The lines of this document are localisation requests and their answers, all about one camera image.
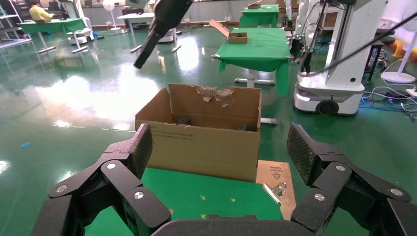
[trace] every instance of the metal clip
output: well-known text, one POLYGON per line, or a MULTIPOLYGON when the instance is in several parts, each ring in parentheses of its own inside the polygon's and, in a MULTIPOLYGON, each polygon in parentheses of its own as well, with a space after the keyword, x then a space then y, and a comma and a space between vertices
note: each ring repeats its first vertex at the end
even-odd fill
POLYGON ((285 189, 287 189, 287 184, 284 182, 279 183, 277 186, 271 188, 266 183, 262 184, 263 189, 274 199, 276 203, 281 203, 281 197, 282 195, 285 195, 285 189))

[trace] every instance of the person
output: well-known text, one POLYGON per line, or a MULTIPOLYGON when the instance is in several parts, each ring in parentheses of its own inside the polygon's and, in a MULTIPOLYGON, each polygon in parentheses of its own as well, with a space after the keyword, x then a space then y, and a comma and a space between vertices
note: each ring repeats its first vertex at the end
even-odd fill
POLYGON ((34 21, 50 20, 55 16, 55 14, 50 14, 40 7, 38 0, 30 0, 30 4, 32 7, 29 10, 29 14, 34 21))

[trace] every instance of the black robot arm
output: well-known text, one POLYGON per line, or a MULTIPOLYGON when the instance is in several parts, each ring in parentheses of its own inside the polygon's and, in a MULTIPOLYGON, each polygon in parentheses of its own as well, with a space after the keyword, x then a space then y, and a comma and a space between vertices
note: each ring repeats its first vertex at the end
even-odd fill
POLYGON ((405 190, 358 168, 339 148, 313 140, 299 125, 290 128, 287 150, 311 189, 291 221, 216 215, 171 221, 169 210, 140 181, 152 144, 150 126, 143 124, 132 139, 110 145, 94 165, 56 184, 32 236, 83 236, 110 206, 135 236, 318 236, 337 207, 371 236, 417 235, 417 206, 405 190))

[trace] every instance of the green table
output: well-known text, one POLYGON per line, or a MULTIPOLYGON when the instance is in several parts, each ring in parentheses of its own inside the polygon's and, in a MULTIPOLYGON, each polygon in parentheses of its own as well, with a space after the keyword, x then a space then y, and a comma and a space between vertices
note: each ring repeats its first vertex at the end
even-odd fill
MULTIPOLYGON (((235 79, 235 83, 247 83, 248 88, 257 85, 275 85, 272 80, 258 80, 255 71, 273 72, 279 84, 278 94, 288 95, 289 74, 288 61, 291 57, 285 32, 278 28, 240 28, 232 32, 246 32, 246 44, 229 44, 224 42, 216 53, 219 59, 219 72, 225 70, 226 65, 232 64, 249 69, 247 79, 235 79)), ((276 125, 275 119, 262 118, 261 123, 276 125)))
MULTIPOLYGON (((147 168, 144 186, 173 211, 172 219, 207 219, 209 214, 259 220, 282 220, 280 205, 260 184, 147 168)), ((87 236, 129 236, 131 232, 112 208, 87 227, 87 236)))
POLYGON ((86 27, 84 24, 84 21, 82 19, 66 19, 66 20, 52 20, 48 23, 36 23, 35 21, 32 22, 24 22, 21 23, 21 27, 23 32, 26 33, 37 33, 40 41, 42 42, 42 45, 44 49, 38 51, 38 53, 44 53, 47 51, 50 51, 52 49, 55 49, 55 47, 48 47, 45 43, 45 40, 42 37, 42 32, 56 32, 56 31, 62 31, 64 33, 73 33, 73 37, 75 39, 75 42, 77 44, 77 50, 72 51, 72 53, 78 53, 81 51, 84 51, 87 49, 87 46, 80 47, 80 44, 78 43, 77 36, 75 34, 75 31, 82 30, 86 27))
POLYGON ((240 18, 240 27, 271 25, 277 27, 278 4, 263 4, 258 9, 244 9, 240 18))

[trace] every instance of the metal screw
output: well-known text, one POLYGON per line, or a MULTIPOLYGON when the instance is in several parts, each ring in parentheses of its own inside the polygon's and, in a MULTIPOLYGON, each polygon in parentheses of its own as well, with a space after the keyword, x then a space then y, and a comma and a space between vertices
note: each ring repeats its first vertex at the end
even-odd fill
POLYGON ((60 193, 60 192, 63 192, 63 191, 65 191, 65 189, 66 189, 66 185, 64 184, 64 185, 61 185, 61 186, 59 186, 58 188, 56 188, 56 192, 57 193, 60 193))
POLYGON ((336 169, 338 169, 340 171, 345 171, 345 168, 343 166, 336 166, 336 169))
POLYGON ((395 188, 392 188, 391 189, 391 193, 393 193, 393 194, 395 194, 397 196, 403 196, 403 193, 400 190, 395 189, 395 188))
POLYGON ((321 195, 320 193, 314 194, 314 197, 319 201, 324 201, 325 200, 325 197, 323 195, 321 195))
POLYGON ((141 199, 143 197, 143 192, 137 192, 135 193, 135 199, 141 199))
POLYGON ((116 167, 116 164, 114 163, 110 163, 107 165, 107 169, 113 169, 114 167, 116 167))

